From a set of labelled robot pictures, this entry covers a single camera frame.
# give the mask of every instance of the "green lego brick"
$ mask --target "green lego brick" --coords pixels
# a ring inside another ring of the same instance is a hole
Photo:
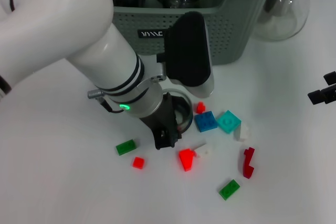
[[[224,200],[227,200],[232,194],[238,190],[240,185],[233,179],[229,184],[227,184],[222,190],[219,191],[219,194],[223,197]]]
[[[132,150],[135,150],[136,149],[136,145],[135,145],[135,142],[134,140],[129,140],[125,143],[122,143],[122,144],[119,144],[116,146],[117,148],[117,151],[118,151],[118,154],[119,156],[127,153],[127,152],[130,152]]]

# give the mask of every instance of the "blue lego brick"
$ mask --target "blue lego brick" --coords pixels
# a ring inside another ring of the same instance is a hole
[[[195,121],[200,132],[217,128],[217,122],[211,111],[195,116]]]
[[[233,115],[230,110],[226,111],[224,115],[217,120],[219,127],[227,134],[235,131],[240,126],[241,122],[242,121]]]

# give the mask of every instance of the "red lego brick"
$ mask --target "red lego brick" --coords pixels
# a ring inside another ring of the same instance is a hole
[[[254,153],[254,149],[251,147],[244,151],[245,161],[244,161],[244,167],[243,167],[243,176],[248,179],[251,178],[253,170],[254,170],[254,168],[250,166],[253,153]]]
[[[133,162],[133,167],[142,170],[144,163],[145,163],[145,160],[143,158],[136,157]]]
[[[185,149],[179,152],[180,160],[183,165],[184,170],[187,172],[191,170],[193,165],[193,158],[195,156],[195,152],[190,149]]]
[[[205,111],[205,105],[203,102],[199,102],[197,105],[196,113],[202,114]]]

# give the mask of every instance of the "white lego brick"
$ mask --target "white lego brick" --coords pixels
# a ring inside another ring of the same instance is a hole
[[[194,150],[197,157],[205,157],[211,154],[211,148],[208,144],[204,144]]]
[[[251,137],[250,129],[245,123],[241,123],[240,126],[234,132],[235,139],[239,142],[244,142]]]

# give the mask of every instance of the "white table surface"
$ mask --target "white table surface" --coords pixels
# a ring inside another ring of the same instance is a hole
[[[336,103],[313,106],[307,94],[336,70],[335,17],[336,0],[311,0],[300,34],[252,38],[239,61],[214,67],[204,101],[251,127],[244,144],[193,123],[176,148],[157,151],[140,120],[88,100],[93,85],[67,61],[35,73],[0,102],[1,223],[334,223]],[[139,148],[118,156],[115,146],[132,138]],[[203,141],[212,156],[184,172],[177,151]],[[241,174],[249,146],[250,180]],[[131,166],[136,156],[144,170]],[[218,190],[231,179],[241,188],[224,201]]]

